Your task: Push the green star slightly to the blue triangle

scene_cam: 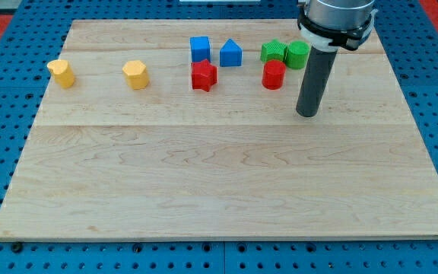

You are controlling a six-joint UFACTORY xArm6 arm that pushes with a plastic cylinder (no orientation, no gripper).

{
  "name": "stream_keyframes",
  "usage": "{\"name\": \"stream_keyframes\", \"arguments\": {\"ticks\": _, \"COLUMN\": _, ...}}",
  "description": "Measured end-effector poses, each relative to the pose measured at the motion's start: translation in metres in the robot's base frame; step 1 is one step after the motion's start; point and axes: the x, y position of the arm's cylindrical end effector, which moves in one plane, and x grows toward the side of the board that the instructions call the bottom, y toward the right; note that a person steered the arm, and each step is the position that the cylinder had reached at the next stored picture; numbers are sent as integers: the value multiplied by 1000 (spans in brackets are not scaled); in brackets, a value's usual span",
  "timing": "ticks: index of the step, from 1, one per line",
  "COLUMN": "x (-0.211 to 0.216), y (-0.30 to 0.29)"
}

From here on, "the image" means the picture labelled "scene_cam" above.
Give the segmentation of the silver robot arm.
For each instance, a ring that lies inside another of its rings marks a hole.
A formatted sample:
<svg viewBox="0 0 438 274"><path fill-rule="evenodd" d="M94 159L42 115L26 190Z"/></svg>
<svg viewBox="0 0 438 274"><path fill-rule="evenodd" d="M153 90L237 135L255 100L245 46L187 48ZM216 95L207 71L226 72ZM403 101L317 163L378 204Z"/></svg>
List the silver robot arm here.
<svg viewBox="0 0 438 274"><path fill-rule="evenodd" d="M313 48L333 53L355 51L370 36L377 9L374 0L299 1L297 25Z"/></svg>

